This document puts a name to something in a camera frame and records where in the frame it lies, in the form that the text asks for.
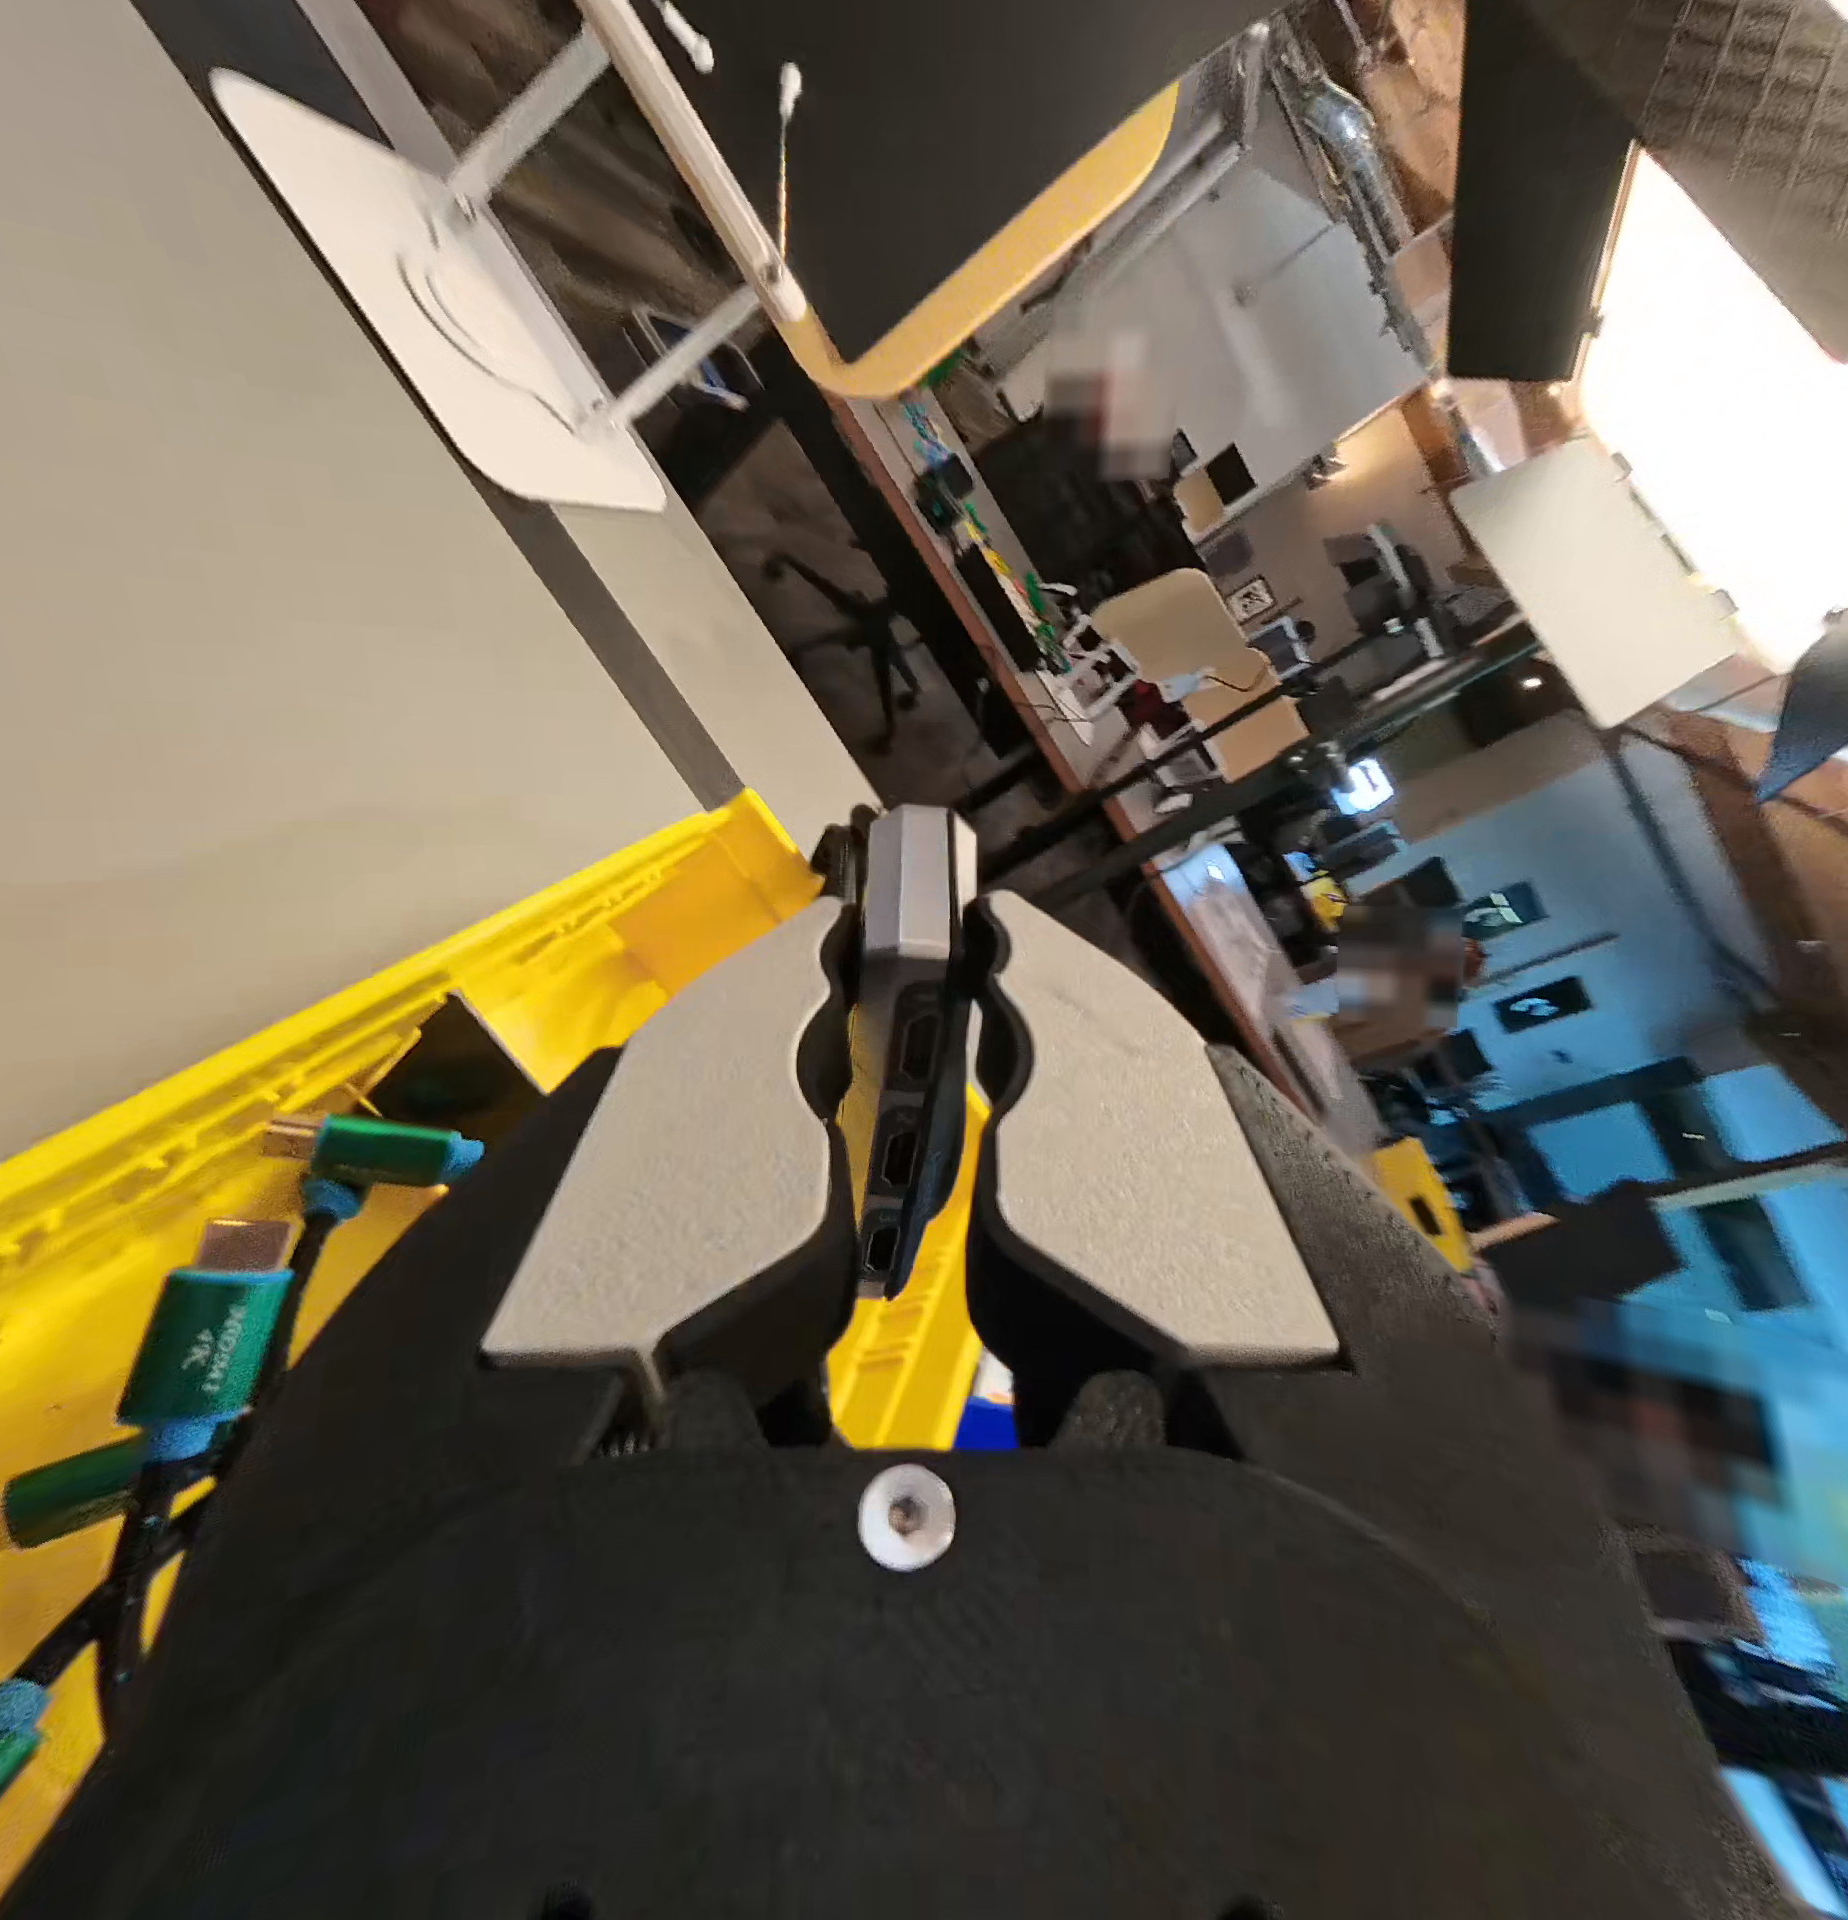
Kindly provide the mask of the yellow plastic bin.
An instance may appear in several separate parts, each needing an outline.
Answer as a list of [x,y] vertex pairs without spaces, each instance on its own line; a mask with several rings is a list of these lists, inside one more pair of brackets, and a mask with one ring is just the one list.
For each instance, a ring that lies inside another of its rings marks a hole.
[[[6,1485],[125,1433],[116,1406],[148,1308],[219,1214],[299,1218],[299,1175],[265,1154],[278,1114],[380,1110],[390,1077],[470,1011],[530,1090],[625,1043],[663,999],[812,897],[812,870],[767,802],[659,828],[610,860],[265,1025],[225,1050],[0,1163],[0,1501]],[[498,1147],[520,1105],[422,1120]],[[951,1450],[980,1343],[962,1308],[962,1229],[987,1105],[897,1301],[864,1301],[828,1355],[848,1442]],[[119,1513],[13,1546],[0,1530],[0,1678],[112,1566]],[[48,1684],[38,1753],[0,1798],[0,1893],[95,1760],[95,1658]]]

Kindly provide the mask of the silver ventilation duct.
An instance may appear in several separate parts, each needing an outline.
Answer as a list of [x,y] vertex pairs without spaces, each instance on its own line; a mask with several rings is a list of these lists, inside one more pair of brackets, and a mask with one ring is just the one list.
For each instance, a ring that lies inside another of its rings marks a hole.
[[1358,205],[1373,244],[1395,259],[1412,244],[1415,225],[1395,188],[1370,105],[1325,74],[1295,74],[1299,117],[1337,166],[1348,203]]

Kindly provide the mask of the white stand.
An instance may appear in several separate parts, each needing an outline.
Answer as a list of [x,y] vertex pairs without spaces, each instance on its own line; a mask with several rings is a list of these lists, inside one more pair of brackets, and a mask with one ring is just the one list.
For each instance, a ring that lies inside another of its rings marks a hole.
[[[636,423],[757,312],[807,316],[807,296],[632,2],[582,2],[582,17],[567,46],[447,171],[425,171],[238,71],[210,71],[210,95],[447,445],[489,486],[547,504],[659,510],[668,491]],[[575,370],[559,312],[492,214],[498,183],[609,74],[681,142],[672,162],[707,205],[733,214],[728,249],[745,266],[745,282],[625,391]]]

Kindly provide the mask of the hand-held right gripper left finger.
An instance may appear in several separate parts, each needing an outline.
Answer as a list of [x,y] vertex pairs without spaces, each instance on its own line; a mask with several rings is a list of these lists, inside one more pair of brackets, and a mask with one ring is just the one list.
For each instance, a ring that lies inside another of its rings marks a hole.
[[478,1339],[492,1370],[618,1370],[647,1410],[722,1374],[828,1428],[857,1245],[837,1133],[854,934],[812,897],[629,1036]]

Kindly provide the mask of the wooden back desk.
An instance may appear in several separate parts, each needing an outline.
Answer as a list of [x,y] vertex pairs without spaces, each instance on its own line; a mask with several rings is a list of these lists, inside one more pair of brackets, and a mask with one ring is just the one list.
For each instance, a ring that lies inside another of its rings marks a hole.
[[[959,640],[932,657],[959,695],[987,716],[1009,712],[999,770],[980,775],[987,802],[956,802],[980,828],[980,854],[1040,828],[1081,797],[1093,767],[1107,752],[1107,726],[1093,738],[1057,712],[1048,687],[1027,678],[980,597],[962,587],[956,551],[926,525],[910,498],[910,425],[888,405],[828,401],[837,439],[864,466],[857,487],[878,491],[877,525],[903,527],[910,571],[927,571],[927,608],[948,608]],[[1062,844],[1029,854],[994,886],[1040,903],[1048,914],[1143,973],[1215,1043],[1236,1046],[1271,1077],[1344,1154],[1373,1163],[1388,1144],[1383,1114],[1350,1070],[1344,1043],[1295,1011],[1299,973],[1248,897],[1236,860],[1215,840],[1171,850],[1113,876],[1099,862],[1128,850],[1150,824],[1150,786],[1093,808]]]

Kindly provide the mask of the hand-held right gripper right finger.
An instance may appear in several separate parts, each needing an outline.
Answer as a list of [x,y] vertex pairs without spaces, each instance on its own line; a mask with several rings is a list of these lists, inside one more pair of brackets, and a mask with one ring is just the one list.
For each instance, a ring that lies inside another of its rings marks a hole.
[[967,1308],[1009,1370],[1327,1364],[1344,1339],[1215,1050],[1139,973],[987,894]]

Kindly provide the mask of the studio light panel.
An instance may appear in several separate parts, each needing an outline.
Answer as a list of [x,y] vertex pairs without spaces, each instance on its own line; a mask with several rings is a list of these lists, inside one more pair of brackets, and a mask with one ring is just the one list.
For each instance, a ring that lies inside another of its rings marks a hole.
[[1597,726],[1848,757],[1848,2],[1464,2],[1447,373],[1583,415],[1451,504]]

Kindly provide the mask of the black switch hub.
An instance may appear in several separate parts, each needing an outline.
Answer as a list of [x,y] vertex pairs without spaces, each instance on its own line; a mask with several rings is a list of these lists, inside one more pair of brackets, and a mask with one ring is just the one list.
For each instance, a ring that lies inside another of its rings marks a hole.
[[837,1110],[857,1218],[857,1293],[897,1297],[943,1214],[967,1114],[967,957],[975,830],[943,807],[854,828],[848,1088]]

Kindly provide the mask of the black wood-framed panel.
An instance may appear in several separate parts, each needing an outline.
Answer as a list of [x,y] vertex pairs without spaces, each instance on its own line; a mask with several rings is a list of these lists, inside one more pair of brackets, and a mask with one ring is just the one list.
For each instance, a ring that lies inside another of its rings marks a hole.
[[585,0],[794,360],[916,386],[1099,227],[1171,146],[1196,63],[1277,2]]

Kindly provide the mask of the small yellow bin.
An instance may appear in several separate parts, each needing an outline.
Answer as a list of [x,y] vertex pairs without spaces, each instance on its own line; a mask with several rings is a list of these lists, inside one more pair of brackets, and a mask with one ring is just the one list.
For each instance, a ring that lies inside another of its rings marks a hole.
[[1472,1269],[1464,1218],[1422,1141],[1373,1147],[1370,1179],[1456,1274]]

